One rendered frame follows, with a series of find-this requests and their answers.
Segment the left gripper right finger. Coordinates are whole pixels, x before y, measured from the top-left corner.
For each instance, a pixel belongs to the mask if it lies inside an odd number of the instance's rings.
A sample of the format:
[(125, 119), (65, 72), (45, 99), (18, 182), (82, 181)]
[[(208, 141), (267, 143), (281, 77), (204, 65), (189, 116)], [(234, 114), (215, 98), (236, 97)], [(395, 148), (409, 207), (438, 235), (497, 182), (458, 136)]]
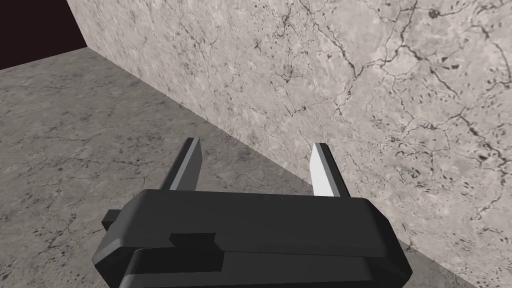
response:
[(315, 196), (350, 197), (331, 149), (326, 143), (315, 142), (313, 144), (309, 170)]

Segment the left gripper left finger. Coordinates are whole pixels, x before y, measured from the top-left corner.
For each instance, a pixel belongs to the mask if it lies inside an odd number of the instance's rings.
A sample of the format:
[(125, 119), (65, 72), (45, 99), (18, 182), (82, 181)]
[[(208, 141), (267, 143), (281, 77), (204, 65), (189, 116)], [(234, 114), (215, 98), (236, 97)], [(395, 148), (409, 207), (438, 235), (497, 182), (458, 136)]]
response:
[(195, 191), (202, 162), (200, 139), (187, 138), (159, 188), (164, 191)]

